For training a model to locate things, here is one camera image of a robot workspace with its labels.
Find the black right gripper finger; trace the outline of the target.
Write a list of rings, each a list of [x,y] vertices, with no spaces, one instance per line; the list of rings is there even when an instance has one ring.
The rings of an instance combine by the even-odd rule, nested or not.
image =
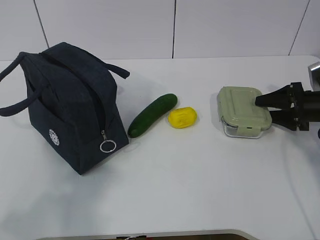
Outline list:
[[[292,109],[271,110],[272,123],[287,128],[291,131],[297,130],[297,113]]]
[[[274,92],[257,96],[255,98],[255,105],[258,107],[289,110],[291,108],[290,93],[290,86],[286,85]]]

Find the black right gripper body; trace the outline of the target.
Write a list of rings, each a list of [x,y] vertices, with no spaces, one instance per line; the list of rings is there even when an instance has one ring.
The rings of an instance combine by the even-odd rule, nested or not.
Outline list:
[[[310,123],[320,122],[320,92],[304,91],[301,82],[289,85],[289,99],[293,107],[289,110],[288,129],[308,131]]]

